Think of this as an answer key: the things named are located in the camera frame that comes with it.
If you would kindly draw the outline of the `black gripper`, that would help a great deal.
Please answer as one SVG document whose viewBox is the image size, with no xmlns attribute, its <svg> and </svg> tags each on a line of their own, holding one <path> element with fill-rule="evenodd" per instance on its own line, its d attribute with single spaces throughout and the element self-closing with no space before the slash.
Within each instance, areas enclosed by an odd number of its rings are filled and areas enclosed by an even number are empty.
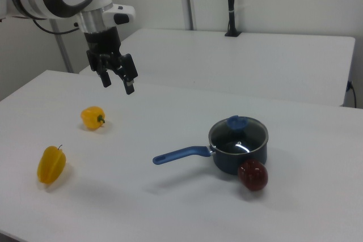
<svg viewBox="0 0 363 242">
<path fill-rule="evenodd" d="M 92 71 L 100 77 L 105 88 L 111 85 L 107 72 L 109 55 L 112 53 L 113 72 L 122 80 L 127 95 L 134 92 L 134 79 L 138 77 L 133 58 L 130 54 L 121 55 L 121 41 L 116 27 L 111 27 L 102 32 L 84 33 L 89 50 L 87 53 L 88 62 Z"/>
</svg>

